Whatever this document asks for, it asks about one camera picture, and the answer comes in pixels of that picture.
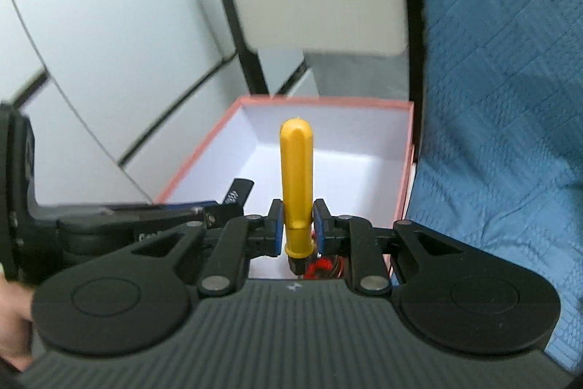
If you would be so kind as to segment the left human hand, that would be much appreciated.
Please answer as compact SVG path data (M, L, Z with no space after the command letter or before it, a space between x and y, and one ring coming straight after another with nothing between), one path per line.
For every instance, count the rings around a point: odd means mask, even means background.
M1 357L18 370L32 362L32 296L34 290L1 275L0 285Z

